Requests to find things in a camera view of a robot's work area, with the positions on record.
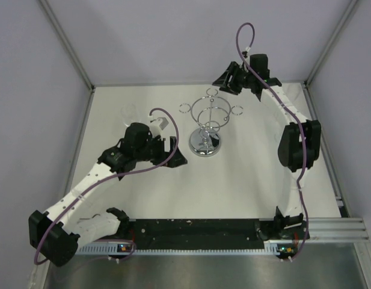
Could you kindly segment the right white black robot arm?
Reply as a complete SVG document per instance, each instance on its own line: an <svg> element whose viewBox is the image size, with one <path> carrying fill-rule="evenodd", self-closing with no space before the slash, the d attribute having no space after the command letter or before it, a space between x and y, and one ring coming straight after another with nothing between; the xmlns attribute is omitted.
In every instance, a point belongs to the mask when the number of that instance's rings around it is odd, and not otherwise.
<svg viewBox="0 0 371 289"><path fill-rule="evenodd" d="M307 239L307 209L302 200L302 187L308 170L319 158L321 124L299 112L285 94L281 82L270 76L267 55L247 52L241 55L243 63L231 62L213 85L233 95L249 89L268 107L282 128L275 141L277 157L284 168L283 188L272 227L262 227L258 234L264 240L274 237Z"/></svg>

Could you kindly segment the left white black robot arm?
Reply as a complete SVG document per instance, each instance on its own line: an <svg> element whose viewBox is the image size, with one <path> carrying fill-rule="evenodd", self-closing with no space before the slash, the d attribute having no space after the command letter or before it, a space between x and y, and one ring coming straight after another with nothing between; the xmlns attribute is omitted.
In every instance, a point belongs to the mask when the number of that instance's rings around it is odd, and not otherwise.
<svg viewBox="0 0 371 289"><path fill-rule="evenodd" d="M66 265L85 245L102 237L127 236L129 224L120 209L109 208L93 217L83 217L100 195L125 176L136 175L136 165L151 163L149 170L176 168L187 164L179 150L179 135L170 137L165 151L162 129L155 121L132 123L116 145L105 149L86 176L68 194L44 212L35 210L28 219L29 242L36 249L34 262L43 255L57 267Z"/></svg>

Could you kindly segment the clear wine glass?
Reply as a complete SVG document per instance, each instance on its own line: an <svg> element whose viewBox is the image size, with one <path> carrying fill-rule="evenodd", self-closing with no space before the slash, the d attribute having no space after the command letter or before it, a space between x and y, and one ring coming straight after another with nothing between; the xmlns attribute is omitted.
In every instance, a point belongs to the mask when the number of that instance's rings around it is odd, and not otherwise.
<svg viewBox="0 0 371 289"><path fill-rule="evenodd" d="M134 104L127 104L121 108L121 118L126 126L140 121L138 110Z"/></svg>

